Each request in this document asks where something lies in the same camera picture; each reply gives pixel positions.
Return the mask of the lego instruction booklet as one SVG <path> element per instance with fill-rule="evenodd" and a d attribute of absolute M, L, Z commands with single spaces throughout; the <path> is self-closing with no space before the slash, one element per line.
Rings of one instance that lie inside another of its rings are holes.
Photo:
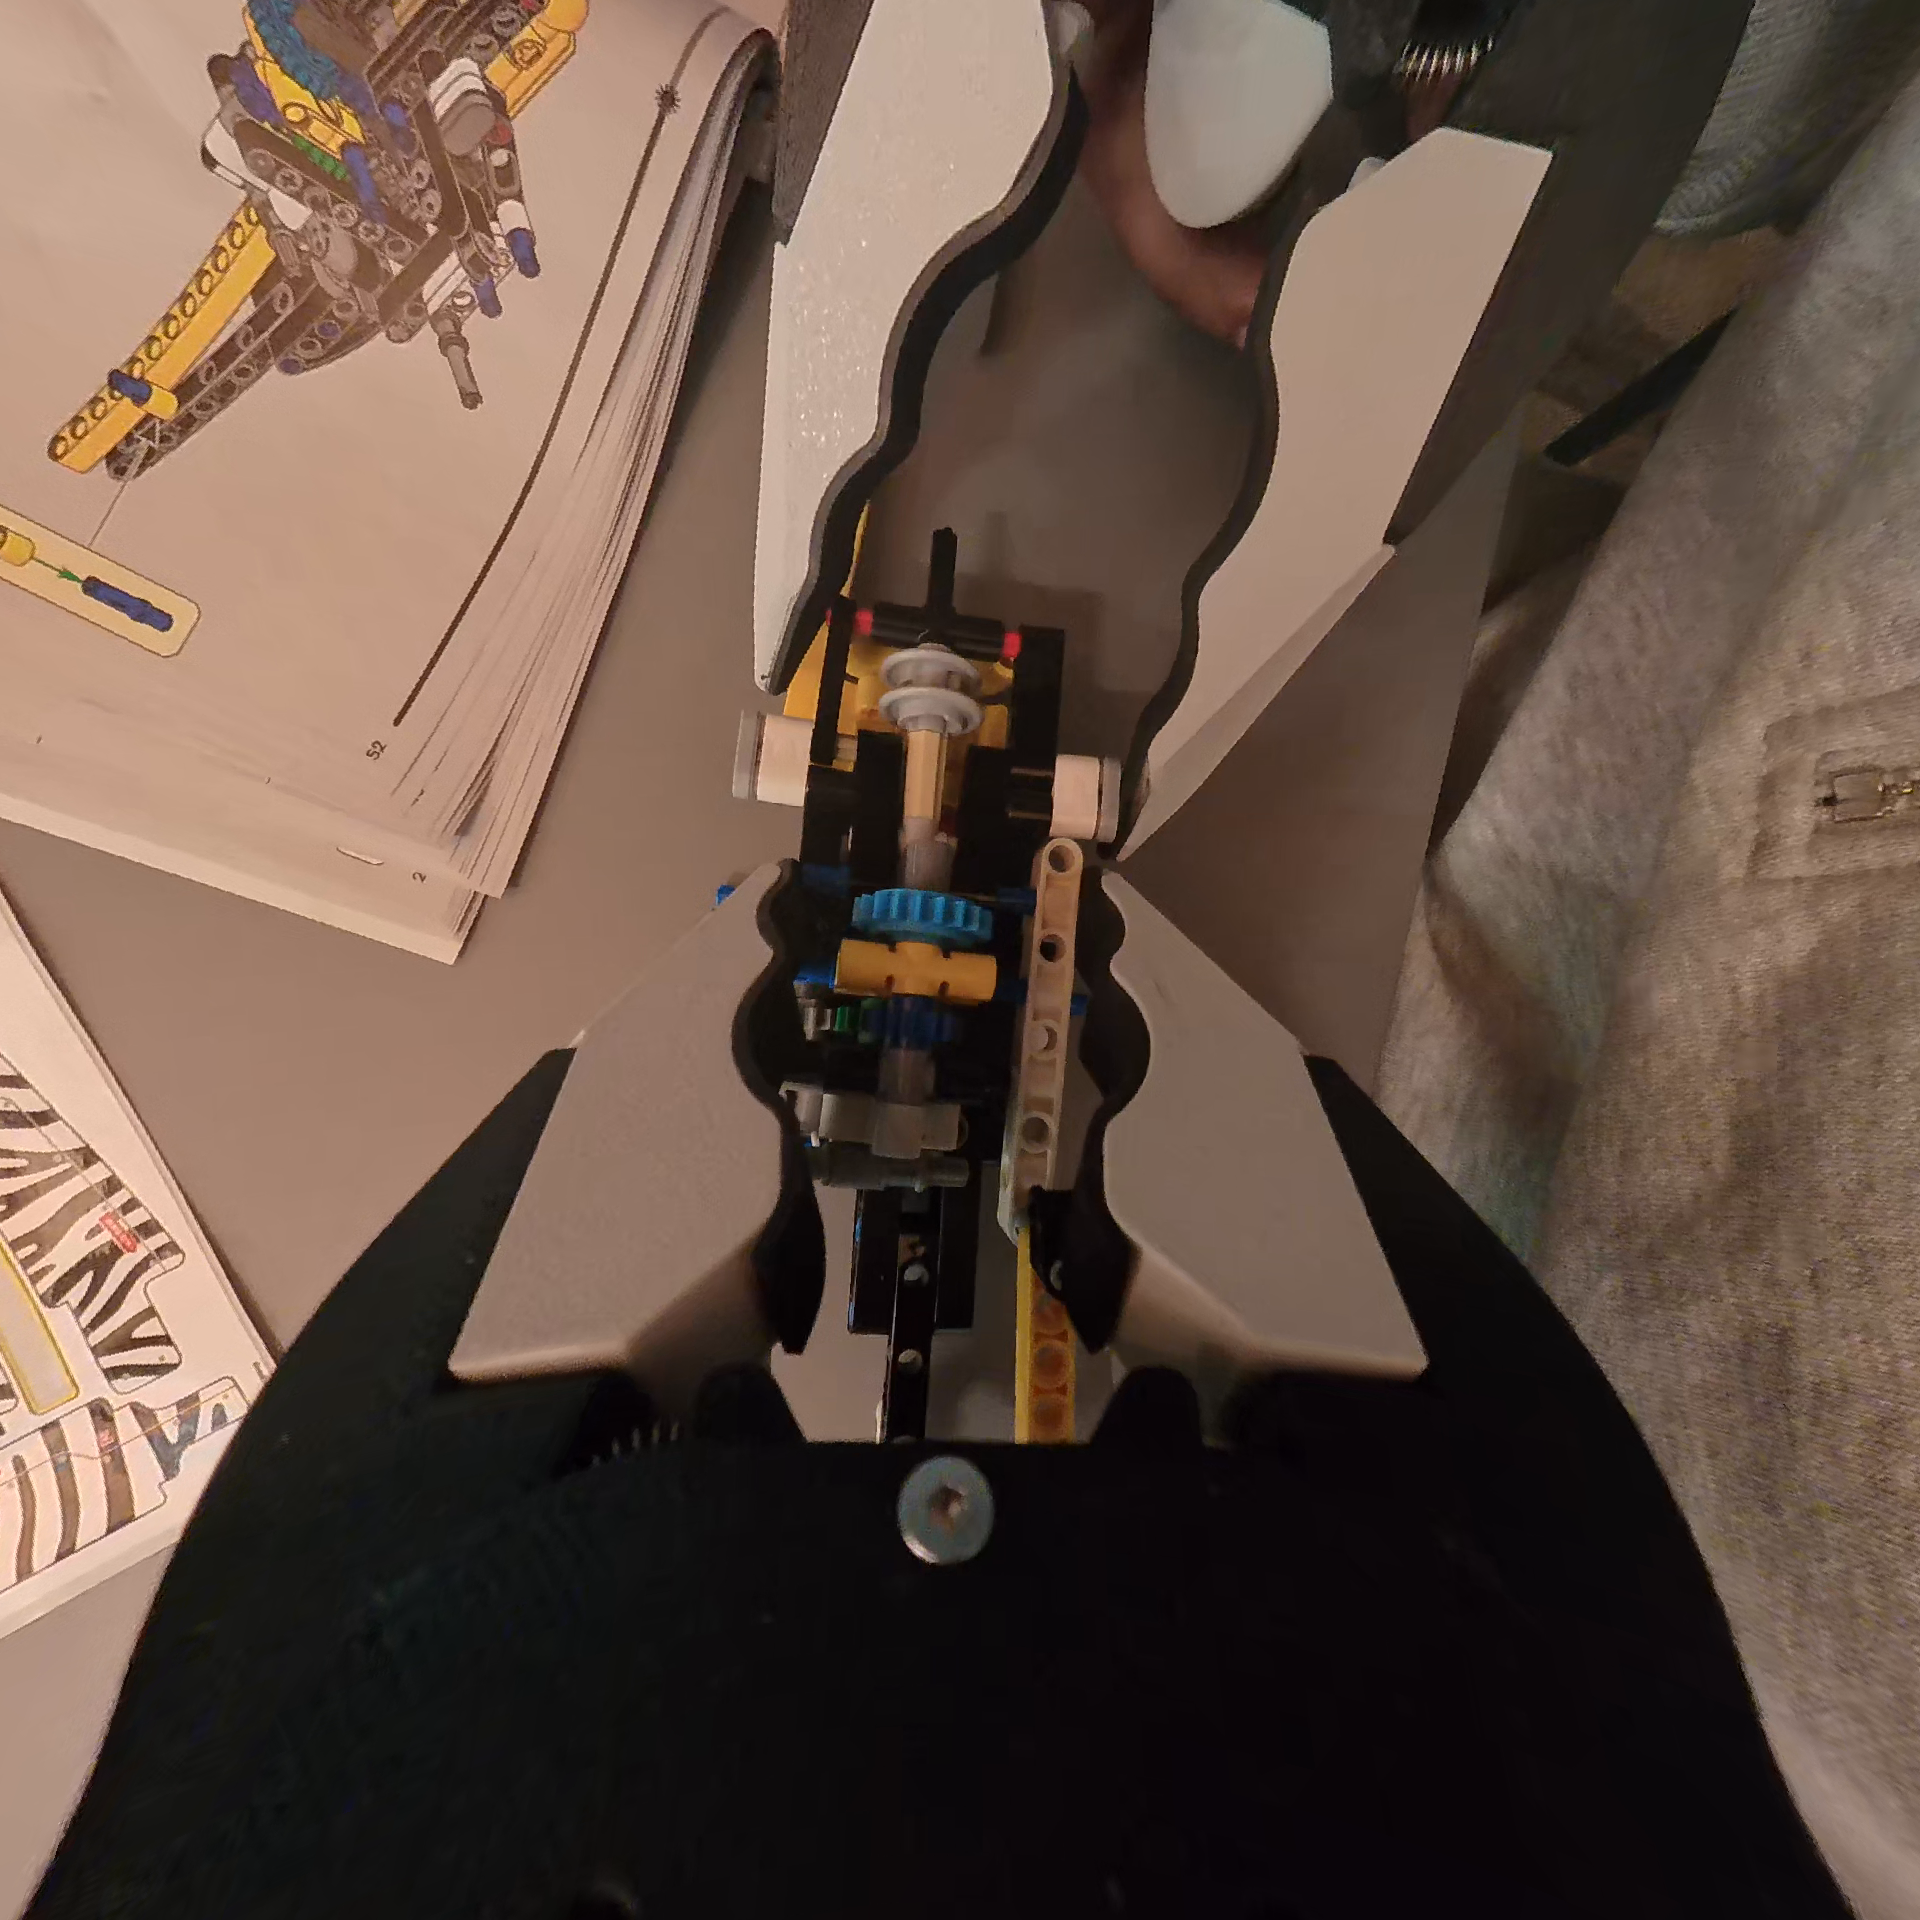
<path fill-rule="evenodd" d="M 2 816 L 456 957 L 776 1 L 2 4 Z"/>

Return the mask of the person's right hand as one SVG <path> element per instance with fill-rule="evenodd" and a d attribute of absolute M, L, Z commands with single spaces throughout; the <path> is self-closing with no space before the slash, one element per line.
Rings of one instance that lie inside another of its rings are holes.
<path fill-rule="evenodd" d="M 1252 222 L 1181 225 L 1146 166 L 1149 1 L 1082 1 L 1079 88 L 1089 127 L 1078 172 L 1146 287 L 1183 321 L 1233 347 L 1245 345 L 1265 276 Z"/>

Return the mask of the zebra striped sticker sheet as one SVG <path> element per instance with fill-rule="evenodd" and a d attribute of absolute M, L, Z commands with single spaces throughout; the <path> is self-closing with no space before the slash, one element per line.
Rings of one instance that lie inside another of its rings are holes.
<path fill-rule="evenodd" d="M 2 1633 L 168 1552 L 277 1359 L 2 903 Z"/>

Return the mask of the lego gearbox model assembly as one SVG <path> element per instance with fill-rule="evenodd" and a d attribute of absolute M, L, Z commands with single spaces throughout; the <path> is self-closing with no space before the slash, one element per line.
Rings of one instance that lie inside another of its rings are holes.
<path fill-rule="evenodd" d="M 843 589 L 733 794 L 802 811 L 802 1044 L 782 1095 L 813 1178 L 852 1193 L 849 1331 L 884 1337 L 884 1443 L 917 1439 L 933 1342 L 973 1324 L 986 1213 L 1016 1246 L 1014 1437 L 1070 1443 L 1078 1344 L 1029 1263 L 1064 1148 L 1078 918 L 1117 829 L 1114 759 L 1058 748 L 1067 632 L 956 607 L 956 534 L 920 601 Z"/>

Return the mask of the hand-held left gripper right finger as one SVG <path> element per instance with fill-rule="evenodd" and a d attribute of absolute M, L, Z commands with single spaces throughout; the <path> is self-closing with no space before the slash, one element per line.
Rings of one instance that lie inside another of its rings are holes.
<path fill-rule="evenodd" d="M 1275 1373 L 1417 1379 L 1303 1047 L 1114 871 L 1078 949 L 1097 1102 L 1049 1196 L 1049 1292 L 1079 1342 L 1183 1376 L 1208 1420 Z"/>

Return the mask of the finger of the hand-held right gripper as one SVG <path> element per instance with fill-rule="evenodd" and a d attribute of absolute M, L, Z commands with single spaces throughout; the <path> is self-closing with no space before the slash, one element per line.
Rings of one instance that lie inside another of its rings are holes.
<path fill-rule="evenodd" d="M 754 673 L 786 692 L 857 522 L 920 434 L 933 353 L 1046 225 L 1085 131 L 1079 1 L 786 1 Z"/>
<path fill-rule="evenodd" d="M 1117 855 L 1198 794 L 1393 557 L 1386 527 L 1548 160 L 1439 127 L 1308 216 L 1247 336 L 1252 441 L 1139 720 Z"/>

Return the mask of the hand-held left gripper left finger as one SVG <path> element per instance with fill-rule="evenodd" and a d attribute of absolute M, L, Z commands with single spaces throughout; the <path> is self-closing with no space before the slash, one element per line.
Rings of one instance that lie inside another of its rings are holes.
<path fill-rule="evenodd" d="M 476 1282 L 460 1380 L 622 1370 L 682 1416 L 737 1360 L 804 1354 L 827 1234 L 797 1122 L 749 1014 L 793 1012 L 765 861 L 577 1037 Z"/>

